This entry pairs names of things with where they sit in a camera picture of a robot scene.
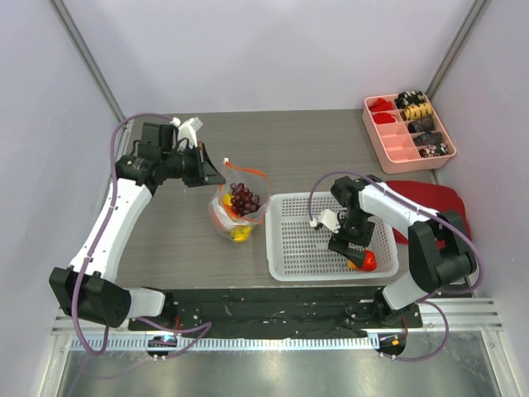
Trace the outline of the red toy pepper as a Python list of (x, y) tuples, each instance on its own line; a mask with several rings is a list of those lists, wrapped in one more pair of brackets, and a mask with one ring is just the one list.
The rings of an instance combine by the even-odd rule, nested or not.
[(362, 272), (372, 272), (377, 269), (377, 262), (375, 254), (372, 251), (366, 250), (363, 251), (364, 255), (360, 265), (357, 265), (351, 260), (347, 261), (347, 266), (352, 270), (362, 271)]

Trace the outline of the orange toy pumpkin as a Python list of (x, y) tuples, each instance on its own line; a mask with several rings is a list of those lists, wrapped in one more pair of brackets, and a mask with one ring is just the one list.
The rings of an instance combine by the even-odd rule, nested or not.
[(218, 223), (218, 217), (213, 207), (210, 208), (210, 215), (211, 215), (212, 221), (215, 223)]

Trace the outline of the clear zip bag orange zipper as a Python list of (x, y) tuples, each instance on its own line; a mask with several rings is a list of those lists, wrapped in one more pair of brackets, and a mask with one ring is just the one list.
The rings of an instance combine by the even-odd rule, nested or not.
[(237, 166), (227, 158), (222, 175), (226, 183), (219, 186), (208, 204), (210, 218), (222, 236), (243, 243), (265, 221), (271, 200), (269, 178), (260, 170)]

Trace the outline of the dark red toy grapes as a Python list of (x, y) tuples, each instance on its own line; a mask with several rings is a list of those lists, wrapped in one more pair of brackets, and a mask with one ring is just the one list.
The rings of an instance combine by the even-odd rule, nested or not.
[(231, 210), (239, 217), (244, 217), (251, 213), (256, 213), (261, 207), (261, 199), (258, 194), (254, 194), (243, 183), (232, 183), (229, 186), (231, 199)]

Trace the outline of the yellow toy banana bunch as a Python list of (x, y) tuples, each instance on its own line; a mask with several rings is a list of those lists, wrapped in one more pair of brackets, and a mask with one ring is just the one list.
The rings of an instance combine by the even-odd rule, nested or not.
[[(231, 194), (224, 194), (222, 199), (222, 204), (227, 213), (234, 217), (236, 214), (231, 210), (231, 199), (233, 196)], [(230, 231), (231, 239), (234, 242), (245, 242), (252, 231), (251, 225), (237, 225)]]

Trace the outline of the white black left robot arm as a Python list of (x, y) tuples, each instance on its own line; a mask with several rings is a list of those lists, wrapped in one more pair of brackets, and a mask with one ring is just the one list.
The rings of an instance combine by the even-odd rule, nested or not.
[(137, 317), (147, 317), (159, 330), (174, 324), (169, 294), (147, 287), (124, 289), (116, 283), (117, 270), (137, 220), (166, 180), (179, 179), (188, 188), (225, 183), (197, 138), (202, 125), (198, 117), (147, 122), (133, 152), (115, 162), (93, 230), (70, 264), (50, 274), (50, 287), (65, 314), (110, 328)]

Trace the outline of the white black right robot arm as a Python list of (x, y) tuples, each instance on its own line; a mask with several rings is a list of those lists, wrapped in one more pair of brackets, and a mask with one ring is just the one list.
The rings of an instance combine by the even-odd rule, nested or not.
[(374, 296), (373, 315), (380, 325), (393, 326), (417, 301), (477, 270), (465, 224), (456, 211), (420, 206), (369, 177), (336, 179), (331, 194), (343, 211), (322, 213), (322, 224), (331, 230), (328, 247), (357, 269), (367, 270), (376, 262), (367, 248), (374, 232), (373, 217), (407, 239), (407, 272)]

